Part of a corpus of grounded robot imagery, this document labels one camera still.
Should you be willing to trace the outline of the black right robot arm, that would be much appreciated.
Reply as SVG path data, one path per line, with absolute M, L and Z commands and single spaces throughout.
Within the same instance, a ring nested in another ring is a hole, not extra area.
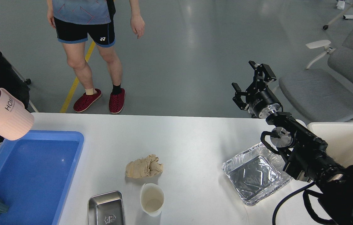
M 242 91 L 237 83 L 233 101 L 253 118 L 265 119 L 272 131 L 263 131 L 261 142 L 285 161 L 283 171 L 309 185 L 291 193 L 277 205 L 279 208 L 292 196 L 302 192 L 309 216 L 323 225 L 353 225 L 353 165 L 347 168 L 327 155 L 328 144 L 300 124 L 292 114 L 282 111 L 282 104 L 268 88 L 276 76 L 267 64 L 249 61 L 255 70 L 251 85 Z

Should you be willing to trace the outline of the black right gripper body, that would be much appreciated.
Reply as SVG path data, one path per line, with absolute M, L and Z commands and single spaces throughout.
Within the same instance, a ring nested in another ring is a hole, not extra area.
M 253 118 L 266 118 L 268 115 L 282 111 L 282 104 L 267 83 L 260 78 L 253 78 L 252 84 L 246 89 L 245 101 Z

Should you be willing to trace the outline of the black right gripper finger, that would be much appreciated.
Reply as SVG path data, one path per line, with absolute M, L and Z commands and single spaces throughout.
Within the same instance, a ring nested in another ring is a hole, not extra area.
M 234 97 L 232 98 L 233 102 L 238 106 L 238 108 L 242 111 L 248 111 L 249 109 L 249 104 L 247 102 L 244 102 L 242 100 L 242 96 L 251 96 L 252 94 L 250 92 L 243 92 L 239 85 L 235 82 L 231 83 L 232 87 L 235 90 Z
M 277 80 L 271 67 L 267 64 L 258 64 L 255 61 L 249 60 L 249 65 L 255 70 L 253 77 L 254 82 L 275 82 Z

